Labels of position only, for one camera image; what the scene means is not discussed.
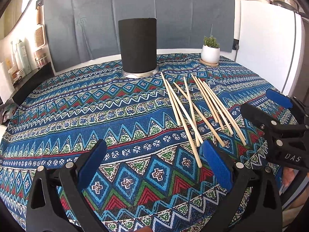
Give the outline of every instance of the blue pad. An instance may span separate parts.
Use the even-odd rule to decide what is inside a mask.
[[[220,155],[218,154],[219,150],[215,148],[214,144],[211,141],[204,141],[202,148],[204,158],[207,160],[209,166],[211,167],[211,170],[214,172],[218,183],[221,187],[226,188],[229,192],[233,187],[231,169],[220,157]]]
[[[81,192],[87,188],[93,179],[95,172],[98,170],[104,156],[107,152],[107,144],[105,140],[100,140],[92,148],[94,151],[84,163],[83,167],[78,172],[77,189]]]
[[[293,107],[293,104],[288,97],[286,97],[286,96],[282,95],[281,93],[276,92],[274,90],[267,89],[266,90],[266,97],[269,98],[270,100],[272,100],[273,102],[283,106],[286,109],[290,109],[290,108]]]

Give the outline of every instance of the silver screw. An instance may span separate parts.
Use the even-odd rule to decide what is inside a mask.
[[[44,166],[39,166],[38,168],[37,168],[37,170],[39,171],[39,172],[41,172],[41,171],[43,171],[43,169],[44,169]]]
[[[265,171],[267,172],[267,173],[271,173],[271,168],[270,167],[265,167]]]
[[[282,145],[283,145],[282,141],[279,140],[279,139],[276,140],[276,143],[277,143],[277,145],[280,146],[280,147],[282,147]]]
[[[236,163],[237,168],[244,168],[244,165],[241,162]]]
[[[74,166],[74,163],[73,162],[68,162],[66,165],[65,165],[65,167],[66,168],[71,168],[71,167],[73,167]]]

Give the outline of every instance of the tablecloth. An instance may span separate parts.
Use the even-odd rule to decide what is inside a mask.
[[[290,111],[268,100],[274,87],[245,67],[220,57],[218,67],[199,63],[200,54],[158,55],[166,79],[183,86],[188,77],[192,100],[225,142],[223,150],[246,167],[266,165],[262,132],[240,115],[245,102],[282,123],[295,123]],[[220,187],[202,151],[198,168],[183,127],[178,127],[160,74],[130,79],[121,60],[58,75],[35,89],[16,111],[0,144],[0,197],[25,228],[26,205],[36,168],[59,168],[90,150],[99,138],[108,144],[83,195],[110,231],[149,225],[154,232],[199,231],[227,191]],[[191,74],[207,81],[247,139],[214,122]],[[178,93],[188,109],[187,100]],[[203,139],[214,136],[195,116]],[[269,164],[280,185],[280,168]],[[69,220],[78,224],[65,193],[58,193]],[[250,191],[233,219],[244,211]]]

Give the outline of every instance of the white pot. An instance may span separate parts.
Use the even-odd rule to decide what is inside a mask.
[[[202,60],[209,64],[216,64],[220,58],[220,48],[211,48],[207,45],[203,45],[202,53],[200,54]]]

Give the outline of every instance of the wooden saucer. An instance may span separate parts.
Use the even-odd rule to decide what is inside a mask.
[[[209,64],[209,63],[206,63],[205,61],[203,61],[201,58],[200,58],[200,63],[204,64],[204,65],[207,65],[207,66],[211,66],[211,67],[217,67],[219,65],[219,63],[216,63],[216,64]]]

